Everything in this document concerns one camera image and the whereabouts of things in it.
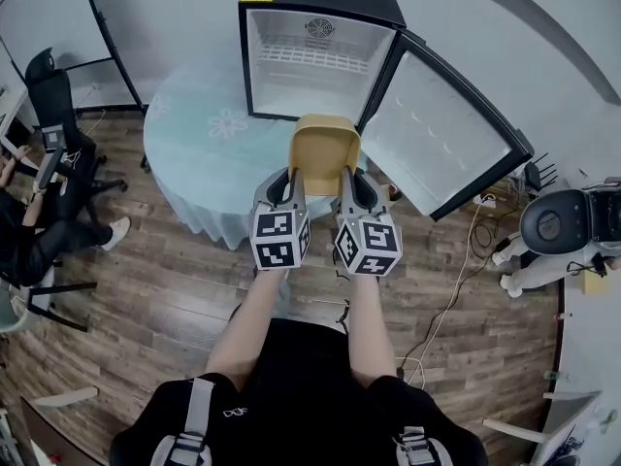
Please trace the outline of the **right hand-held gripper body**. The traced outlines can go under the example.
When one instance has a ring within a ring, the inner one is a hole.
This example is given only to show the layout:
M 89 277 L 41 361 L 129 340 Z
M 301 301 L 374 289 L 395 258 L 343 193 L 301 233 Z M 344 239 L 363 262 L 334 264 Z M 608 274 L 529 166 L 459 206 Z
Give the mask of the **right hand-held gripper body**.
M 385 277 L 403 254 L 401 228 L 390 214 L 385 189 L 364 171 L 352 173 L 358 210 L 341 213 L 340 190 L 334 246 L 349 275 Z

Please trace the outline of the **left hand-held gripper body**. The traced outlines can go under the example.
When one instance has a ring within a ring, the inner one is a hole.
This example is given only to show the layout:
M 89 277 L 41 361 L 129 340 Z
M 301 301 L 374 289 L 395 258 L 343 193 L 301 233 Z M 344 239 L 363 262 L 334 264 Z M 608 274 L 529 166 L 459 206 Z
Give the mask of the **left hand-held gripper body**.
M 291 175 L 287 167 L 282 168 L 254 193 L 249 240 L 261 271 L 299 268 L 310 244 L 307 206 L 292 208 L 289 203 Z

